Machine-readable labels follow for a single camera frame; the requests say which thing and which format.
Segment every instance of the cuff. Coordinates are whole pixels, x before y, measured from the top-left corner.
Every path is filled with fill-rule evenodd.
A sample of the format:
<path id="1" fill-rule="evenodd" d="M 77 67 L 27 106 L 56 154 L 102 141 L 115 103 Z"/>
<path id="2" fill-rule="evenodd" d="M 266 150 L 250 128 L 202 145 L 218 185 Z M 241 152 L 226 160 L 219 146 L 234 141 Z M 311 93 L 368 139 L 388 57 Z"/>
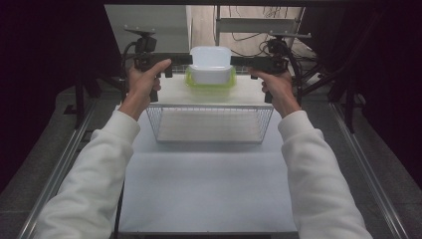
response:
<path id="1" fill-rule="evenodd" d="M 283 141 L 311 129 L 314 129 L 314 127 L 310 119 L 308 119 L 308 114 L 304 111 L 291 113 L 279 123 L 279 132 L 282 135 Z"/>
<path id="2" fill-rule="evenodd" d="M 130 143 L 133 143 L 137 134 L 140 132 L 140 126 L 132 117 L 125 113 L 114 111 L 103 130 L 121 138 L 125 138 Z"/>

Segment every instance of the wire basket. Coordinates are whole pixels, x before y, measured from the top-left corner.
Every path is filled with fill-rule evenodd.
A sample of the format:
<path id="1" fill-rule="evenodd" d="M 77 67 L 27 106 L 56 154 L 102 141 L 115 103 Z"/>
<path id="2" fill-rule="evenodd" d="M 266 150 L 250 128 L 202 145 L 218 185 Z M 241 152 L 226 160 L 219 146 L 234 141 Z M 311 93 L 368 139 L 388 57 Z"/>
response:
<path id="1" fill-rule="evenodd" d="M 146 111 L 159 142 L 261 143 L 273 107 L 150 105 Z"/>

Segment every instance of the white jacket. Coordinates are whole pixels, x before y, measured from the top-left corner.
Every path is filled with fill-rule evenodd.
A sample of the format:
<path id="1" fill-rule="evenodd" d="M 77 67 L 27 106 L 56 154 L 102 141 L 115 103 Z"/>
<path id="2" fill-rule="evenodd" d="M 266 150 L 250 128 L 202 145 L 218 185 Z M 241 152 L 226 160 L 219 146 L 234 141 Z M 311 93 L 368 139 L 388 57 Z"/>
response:
<path id="1" fill-rule="evenodd" d="M 36 238 L 109 238 L 139 124 L 115 111 L 80 153 L 37 220 Z M 302 239 L 372 238 L 331 148 L 305 112 L 279 124 L 295 223 Z"/>

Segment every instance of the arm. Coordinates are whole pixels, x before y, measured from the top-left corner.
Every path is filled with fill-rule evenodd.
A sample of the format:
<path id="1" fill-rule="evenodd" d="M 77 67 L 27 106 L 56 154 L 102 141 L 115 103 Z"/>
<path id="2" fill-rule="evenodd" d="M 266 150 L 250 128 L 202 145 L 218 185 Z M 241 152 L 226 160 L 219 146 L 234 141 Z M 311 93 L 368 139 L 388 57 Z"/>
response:
<path id="1" fill-rule="evenodd" d="M 300 237 L 372 238 L 334 153 L 296 102 L 290 74 L 271 76 L 253 69 L 250 73 L 264 80 L 263 92 L 272 93 L 274 108 L 283 118 L 279 124 L 282 153 Z"/>
<path id="2" fill-rule="evenodd" d="M 131 145 L 140 131 L 137 120 L 149 105 L 151 89 L 160 89 L 155 76 L 169 65 L 170 61 L 158 63 L 143 74 L 130 69 L 126 100 L 105 127 L 93 133 L 58 194 L 44 207 L 36 238 L 109 237 Z"/>

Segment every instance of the plastic box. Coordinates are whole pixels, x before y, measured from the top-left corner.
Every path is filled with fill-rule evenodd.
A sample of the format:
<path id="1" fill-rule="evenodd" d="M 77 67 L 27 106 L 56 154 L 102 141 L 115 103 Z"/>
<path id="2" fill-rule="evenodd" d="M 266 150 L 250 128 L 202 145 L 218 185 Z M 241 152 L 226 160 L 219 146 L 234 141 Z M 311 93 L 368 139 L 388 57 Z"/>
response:
<path id="1" fill-rule="evenodd" d="M 190 51 L 192 80 L 199 85 L 226 85 L 231 80 L 232 52 L 225 47 L 195 47 Z"/>

